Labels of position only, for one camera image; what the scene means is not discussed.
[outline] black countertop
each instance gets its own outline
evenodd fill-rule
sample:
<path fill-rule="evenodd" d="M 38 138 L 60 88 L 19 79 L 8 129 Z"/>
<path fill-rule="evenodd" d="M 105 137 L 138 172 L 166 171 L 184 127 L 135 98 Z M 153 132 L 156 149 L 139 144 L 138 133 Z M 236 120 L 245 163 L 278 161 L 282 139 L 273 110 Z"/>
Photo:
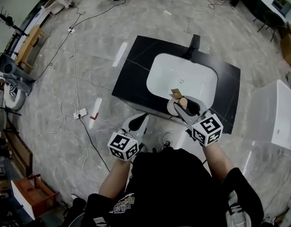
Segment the black countertop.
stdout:
<path fill-rule="evenodd" d="M 157 55 L 167 53 L 182 57 L 186 50 L 187 47 L 178 44 L 137 36 L 112 95 L 169 114 L 166 107 L 168 100 L 152 94 L 147 89 L 146 80 Z M 196 58 L 198 64 L 212 68 L 218 76 L 210 111 L 216 113 L 222 122 L 223 133 L 231 134 L 239 98 L 240 69 L 202 52 L 197 52 Z"/>

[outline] cardboard box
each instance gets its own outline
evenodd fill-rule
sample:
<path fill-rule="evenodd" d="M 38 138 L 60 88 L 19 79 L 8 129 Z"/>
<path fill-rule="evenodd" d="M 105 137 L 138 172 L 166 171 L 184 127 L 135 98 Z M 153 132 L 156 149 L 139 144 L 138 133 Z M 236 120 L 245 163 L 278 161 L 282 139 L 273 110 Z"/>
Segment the cardboard box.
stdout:
<path fill-rule="evenodd" d="M 283 58 L 291 66 L 291 35 L 287 34 L 280 44 Z"/>

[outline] white sneaker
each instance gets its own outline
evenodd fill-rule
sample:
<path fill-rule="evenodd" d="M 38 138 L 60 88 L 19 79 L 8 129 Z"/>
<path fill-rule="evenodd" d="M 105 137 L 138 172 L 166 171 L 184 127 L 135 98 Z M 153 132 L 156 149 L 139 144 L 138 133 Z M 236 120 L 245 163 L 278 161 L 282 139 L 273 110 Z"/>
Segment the white sneaker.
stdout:
<path fill-rule="evenodd" d="M 171 133 L 166 133 L 163 137 L 163 148 L 164 147 L 172 147 L 172 134 Z"/>

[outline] marker cube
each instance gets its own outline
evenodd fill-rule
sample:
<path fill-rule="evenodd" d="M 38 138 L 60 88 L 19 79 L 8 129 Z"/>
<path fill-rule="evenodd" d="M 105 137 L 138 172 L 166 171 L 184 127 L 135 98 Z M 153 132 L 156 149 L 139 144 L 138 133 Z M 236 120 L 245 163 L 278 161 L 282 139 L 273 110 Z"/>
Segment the marker cube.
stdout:
<path fill-rule="evenodd" d="M 121 160 L 128 161 L 139 151 L 138 141 L 114 132 L 108 142 L 110 152 Z"/>
<path fill-rule="evenodd" d="M 217 115 L 213 114 L 192 125 L 192 137 L 198 140 L 201 146 L 208 146 L 220 139 L 222 130 L 223 125 Z"/>

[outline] black t-shirt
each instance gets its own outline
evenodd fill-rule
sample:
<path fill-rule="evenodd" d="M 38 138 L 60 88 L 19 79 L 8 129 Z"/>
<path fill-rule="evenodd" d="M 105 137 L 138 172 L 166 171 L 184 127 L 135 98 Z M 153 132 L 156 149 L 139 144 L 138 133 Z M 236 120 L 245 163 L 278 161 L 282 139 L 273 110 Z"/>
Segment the black t-shirt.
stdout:
<path fill-rule="evenodd" d="M 225 212 L 229 208 L 228 195 L 233 190 L 252 226 L 259 226 L 263 219 L 261 201 L 238 168 L 219 183 L 196 156 L 183 149 L 140 153 L 120 199 L 91 194 L 84 221 L 104 217 L 112 227 L 223 227 L 227 226 Z"/>

